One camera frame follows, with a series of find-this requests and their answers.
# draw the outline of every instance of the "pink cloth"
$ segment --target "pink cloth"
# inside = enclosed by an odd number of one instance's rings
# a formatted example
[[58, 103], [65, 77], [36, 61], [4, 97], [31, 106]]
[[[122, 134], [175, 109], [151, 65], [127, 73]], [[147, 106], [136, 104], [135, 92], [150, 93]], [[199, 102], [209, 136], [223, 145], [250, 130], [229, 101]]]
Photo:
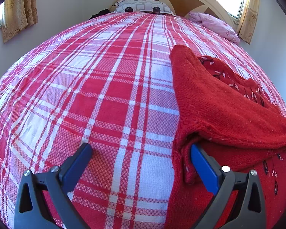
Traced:
[[201, 24], [202, 26], [219, 34], [221, 37], [227, 39], [228, 41], [231, 41], [237, 45], [239, 44], [240, 39], [238, 38], [237, 33], [224, 21], [204, 13], [189, 12], [188, 15], [191, 21]]

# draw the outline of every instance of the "red sweater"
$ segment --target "red sweater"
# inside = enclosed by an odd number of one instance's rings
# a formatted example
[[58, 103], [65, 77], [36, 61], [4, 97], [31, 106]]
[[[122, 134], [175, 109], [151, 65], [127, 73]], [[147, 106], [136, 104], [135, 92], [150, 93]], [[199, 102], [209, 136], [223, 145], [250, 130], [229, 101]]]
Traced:
[[[170, 59], [180, 121], [173, 142], [175, 179], [165, 228], [190, 228], [212, 197], [190, 160], [195, 142], [233, 171], [257, 170], [267, 228], [272, 228], [286, 208], [286, 118], [259, 85], [235, 74], [221, 60], [198, 59], [181, 45], [173, 48]], [[217, 227], [225, 224], [235, 197], [233, 193]]]

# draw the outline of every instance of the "curtain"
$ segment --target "curtain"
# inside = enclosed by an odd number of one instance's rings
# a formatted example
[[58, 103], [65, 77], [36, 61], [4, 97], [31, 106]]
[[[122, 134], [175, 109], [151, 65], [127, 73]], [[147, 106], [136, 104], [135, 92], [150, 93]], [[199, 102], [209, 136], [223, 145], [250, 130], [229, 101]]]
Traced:
[[239, 37], [250, 44], [257, 22], [259, 0], [245, 0], [237, 32]]
[[38, 22], [36, 0], [5, 0], [3, 5], [2, 36], [4, 43]]

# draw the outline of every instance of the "bolt head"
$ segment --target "bolt head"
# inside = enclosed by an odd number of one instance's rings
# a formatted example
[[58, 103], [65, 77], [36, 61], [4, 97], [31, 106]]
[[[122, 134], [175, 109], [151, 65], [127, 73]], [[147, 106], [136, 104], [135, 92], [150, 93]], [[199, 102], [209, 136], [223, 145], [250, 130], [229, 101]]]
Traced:
[[24, 175], [25, 177], [29, 176], [30, 174], [31, 174], [31, 171], [28, 170], [28, 169], [23, 173], [23, 175]]
[[253, 176], [256, 176], [256, 175], [257, 175], [257, 171], [254, 170], [254, 169], [252, 169], [252, 170], [250, 171], [250, 174], [253, 175]]
[[230, 172], [230, 170], [231, 170], [230, 167], [227, 165], [224, 165], [221, 169], [223, 172], [226, 172], [226, 173]]
[[58, 166], [53, 166], [53, 167], [51, 168], [51, 172], [52, 172], [52, 173], [55, 173], [55, 172], [57, 172], [57, 171], [59, 171], [59, 167], [58, 167]]

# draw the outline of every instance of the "plaid bedspread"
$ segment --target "plaid bedspread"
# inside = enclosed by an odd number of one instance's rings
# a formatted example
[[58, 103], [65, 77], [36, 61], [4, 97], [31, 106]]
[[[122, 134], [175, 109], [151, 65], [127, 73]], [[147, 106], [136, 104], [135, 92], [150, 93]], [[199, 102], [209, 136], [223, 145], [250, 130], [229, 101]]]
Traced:
[[263, 70], [208, 29], [147, 13], [83, 22], [27, 53], [0, 80], [0, 217], [9, 228], [23, 172], [61, 165], [82, 142], [94, 155], [68, 196], [89, 226], [163, 228], [179, 120], [169, 59], [176, 44], [251, 77], [286, 116]]

